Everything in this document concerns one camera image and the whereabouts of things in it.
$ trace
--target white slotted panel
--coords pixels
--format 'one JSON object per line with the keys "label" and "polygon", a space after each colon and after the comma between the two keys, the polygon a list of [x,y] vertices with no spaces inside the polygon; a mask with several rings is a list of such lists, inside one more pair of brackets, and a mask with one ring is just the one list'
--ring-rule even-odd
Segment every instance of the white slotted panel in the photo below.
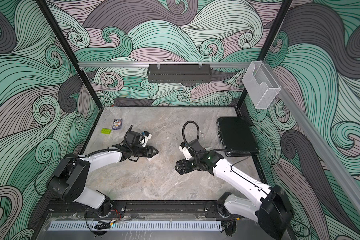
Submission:
{"label": "white slotted panel", "polygon": [[[98,221],[87,221],[88,226],[92,230]],[[48,228],[48,231],[74,231],[74,230],[88,230],[85,220],[80,221],[53,221]],[[190,220],[190,221],[120,221],[112,225],[109,230],[116,231],[221,231],[220,221],[206,221],[206,220]]]}

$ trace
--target swirling wave wallpaper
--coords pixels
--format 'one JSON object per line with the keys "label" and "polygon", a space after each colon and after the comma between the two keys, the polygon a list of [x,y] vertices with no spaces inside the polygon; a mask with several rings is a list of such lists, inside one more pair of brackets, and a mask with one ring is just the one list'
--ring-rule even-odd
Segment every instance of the swirling wave wallpaper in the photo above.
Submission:
{"label": "swirling wave wallpaper", "polygon": [[[360,0],[290,9],[266,57],[281,84],[360,185]],[[256,110],[246,98],[270,185],[286,189],[298,239],[360,239],[360,216],[282,99]]]}
{"label": "swirling wave wallpaper", "polygon": [[[256,60],[282,0],[48,0],[79,61]],[[310,0],[299,0],[301,5]],[[246,69],[149,83],[147,68],[87,68],[105,106],[236,105]]]}
{"label": "swirling wave wallpaper", "polygon": [[0,240],[32,237],[46,201],[35,178],[44,193],[52,162],[81,150],[97,113],[36,2],[0,0]]}

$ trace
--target green wave pattern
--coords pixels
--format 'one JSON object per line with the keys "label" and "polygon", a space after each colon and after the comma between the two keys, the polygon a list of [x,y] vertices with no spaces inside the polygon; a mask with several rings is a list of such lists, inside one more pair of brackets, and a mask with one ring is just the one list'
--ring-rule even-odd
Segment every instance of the green wave pattern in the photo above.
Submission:
{"label": "green wave pattern", "polygon": [[350,157],[339,150],[353,147],[348,134],[360,137],[360,79],[338,74],[329,55],[315,45],[293,45],[286,54],[282,47],[278,53],[268,55],[273,67],[280,64],[295,76],[308,118],[347,170],[360,175],[360,155]]}
{"label": "green wave pattern", "polygon": [[[203,42],[203,49],[198,50],[192,39],[178,26],[159,20],[151,20],[139,24],[128,33],[133,44],[133,50],[138,48],[154,47],[173,52],[190,62],[216,62],[223,58],[223,43],[216,38]],[[206,46],[215,44],[217,52],[208,56],[210,51]]]}
{"label": "green wave pattern", "polygon": [[248,108],[248,112],[250,113],[250,117],[252,119],[252,122],[254,124],[254,128],[261,132],[261,135],[256,136],[256,139],[259,141],[259,139],[262,139],[263,143],[265,144],[259,144],[259,148],[263,148],[261,153],[264,154],[263,158],[269,163],[269,164],[276,164],[281,156],[281,147],[280,147],[280,134],[275,127],[274,122],[271,120],[270,117],[266,115],[265,109],[255,109],[254,105],[250,98],[245,98],[245,103]]}
{"label": "green wave pattern", "polygon": [[290,162],[293,166],[295,166],[300,172],[302,172],[301,170],[301,166],[300,166],[300,158],[299,158],[299,153],[295,152],[295,156],[293,157],[293,159],[288,159],[286,156],[284,156],[283,153],[281,153],[280,156],[282,159]]}
{"label": "green wave pattern", "polygon": [[[336,181],[335,177],[332,175],[332,173],[328,170],[325,170],[324,172],[327,176],[329,184],[331,185],[331,188],[332,188],[336,198],[339,200],[339,203],[342,205],[344,211],[347,213],[347,215],[352,220],[352,222],[360,230],[360,216],[357,213],[357,210],[354,208],[353,204],[350,202],[350,200],[349,200],[348,196],[345,194],[345,192],[341,189],[341,187],[337,183],[337,181]],[[341,226],[341,223],[337,223],[337,226],[336,225],[332,226],[333,231],[335,231],[335,229],[341,230],[342,227],[345,227],[345,226]],[[358,239],[360,239],[360,236],[358,236],[357,233],[353,232],[350,229],[348,231],[351,232],[351,233],[349,233],[350,235],[355,235],[355,236],[357,236]]]}
{"label": "green wave pattern", "polygon": [[[292,208],[295,213],[295,215],[293,216],[293,219],[303,223],[306,226],[313,228],[309,222],[309,218],[305,212],[305,209],[302,206],[302,204],[300,203],[299,199],[292,192],[292,190],[290,190],[289,187],[278,177],[278,175],[276,174],[276,172],[273,170],[272,167],[271,167],[271,169],[272,169],[272,175],[273,175],[275,184],[279,185],[287,192],[288,199],[291,202]],[[307,232],[308,232],[307,229],[305,227],[301,226],[299,223],[291,222],[291,228],[293,229],[294,232],[297,232],[300,236],[307,235]],[[300,237],[298,235],[295,235],[295,236],[299,240],[311,239],[311,236],[306,236],[306,237]]]}
{"label": "green wave pattern", "polygon": [[187,25],[180,28],[199,47],[211,39],[224,39],[239,31],[245,31],[245,41],[239,41],[241,48],[253,47],[263,35],[260,16],[252,5],[244,0],[216,0],[205,6]]}
{"label": "green wave pattern", "polygon": [[[235,62],[235,63],[247,63],[251,61],[256,61],[259,56],[261,48],[249,48],[249,49],[241,49],[231,53],[230,55],[223,58],[222,62]],[[222,72],[235,72],[240,71],[240,68],[215,68],[216,71]]]}
{"label": "green wave pattern", "polygon": [[[169,8],[167,5],[167,0],[158,0],[158,1],[169,11]],[[197,1],[197,12],[200,12],[200,10],[202,10],[206,5],[208,5],[210,2],[213,2],[213,1],[214,0],[198,0]],[[185,6],[185,10],[187,10],[187,8],[188,8],[187,0],[176,0],[175,2],[176,2],[176,4],[178,4],[179,2],[183,2],[184,6]]]}
{"label": "green wave pattern", "polygon": [[[58,92],[51,95],[43,93],[44,89],[51,89],[50,86],[57,86],[53,89],[58,90],[76,72],[64,51],[54,45],[56,37],[36,2],[3,0],[0,1],[0,11],[8,18],[16,33],[14,49],[0,54],[0,109],[3,106],[12,108],[13,114],[21,119],[31,116],[29,121],[19,123],[26,126],[25,130],[7,133],[0,138],[0,187],[15,187],[23,199],[17,219],[10,220],[11,228],[5,239],[31,239],[34,230],[28,227],[28,223],[41,198],[33,187],[36,174],[50,162],[73,152],[85,141],[98,110],[93,100],[88,99],[88,93],[84,97],[90,103],[82,102],[82,91],[71,94],[78,105],[68,114],[60,108]],[[68,30],[71,42],[76,42],[81,47],[89,44],[88,33],[80,24],[73,19],[67,20],[69,16],[59,9],[53,8],[53,12],[61,16],[56,19],[65,24],[63,29]],[[109,36],[110,31],[105,31],[104,34]],[[36,100],[29,103],[29,112],[7,105],[10,98],[15,95],[21,97],[24,91],[37,94],[34,97]],[[7,129],[0,128],[0,132],[7,132]],[[57,164],[58,162],[43,170],[38,177],[37,189],[40,192],[46,190],[45,181]],[[0,208],[3,209],[0,227],[9,220],[11,206],[8,198],[0,198]]]}
{"label": "green wave pattern", "polygon": [[250,126],[250,130],[255,136],[257,146],[259,147],[259,160],[261,167],[263,168],[264,174],[267,176],[268,185],[274,186],[275,181],[273,179],[272,169],[270,163],[267,161],[266,147],[272,144],[272,141],[260,132],[256,127]]}
{"label": "green wave pattern", "polygon": [[360,0],[314,0],[335,10],[341,17],[344,24],[344,40],[347,44],[349,37],[360,26]]}
{"label": "green wave pattern", "polygon": [[278,101],[278,103],[271,103],[268,107],[268,112],[269,112],[269,117],[272,119],[272,122],[275,124],[275,126],[282,130],[282,131],[287,131],[289,129],[292,129],[295,124],[296,124],[296,120],[294,118],[294,116],[289,115],[289,118],[286,122],[281,122],[279,118],[282,118],[285,116],[285,103],[283,100]]}
{"label": "green wave pattern", "polygon": [[282,46],[278,52],[273,53],[272,51],[268,51],[267,53],[267,63],[272,67],[277,67],[280,65],[285,59],[288,51],[288,36],[284,31],[280,31],[273,41],[273,46],[276,46],[278,40],[282,41]]}
{"label": "green wave pattern", "polygon": [[115,33],[120,38],[120,44],[114,48],[89,47],[75,51],[79,61],[109,61],[113,58],[128,56],[132,51],[132,41],[122,30],[108,26],[103,29],[102,37],[104,40],[110,40],[109,35]]}

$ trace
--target robotic arm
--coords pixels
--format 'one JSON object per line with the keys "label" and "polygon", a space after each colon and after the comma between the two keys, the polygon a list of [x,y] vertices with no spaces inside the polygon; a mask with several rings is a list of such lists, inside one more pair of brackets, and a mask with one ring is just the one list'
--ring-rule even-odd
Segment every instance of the robotic arm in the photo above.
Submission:
{"label": "robotic arm", "polygon": [[237,214],[252,219],[258,222],[271,237],[281,239],[293,218],[293,209],[284,189],[277,185],[272,188],[253,179],[232,166],[227,159],[216,151],[207,151],[197,139],[188,143],[185,139],[184,129],[189,122],[183,126],[184,142],[179,146],[185,159],[177,161],[175,170],[180,175],[194,170],[208,171],[210,174],[225,180],[248,199],[225,192],[217,201],[220,215],[229,217],[231,214]]}
{"label": "robotic arm", "polygon": [[133,132],[132,126],[120,144],[92,152],[85,156],[67,154],[56,167],[47,181],[47,189],[66,202],[79,202],[90,206],[99,216],[107,216],[112,204],[110,198],[99,191],[85,186],[87,175],[103,166],[121,162],[126,159],[136,162],[139,157],[152,160],[158,151],[153,146],[147,146],[147,141],[152,135],[147,132]]}

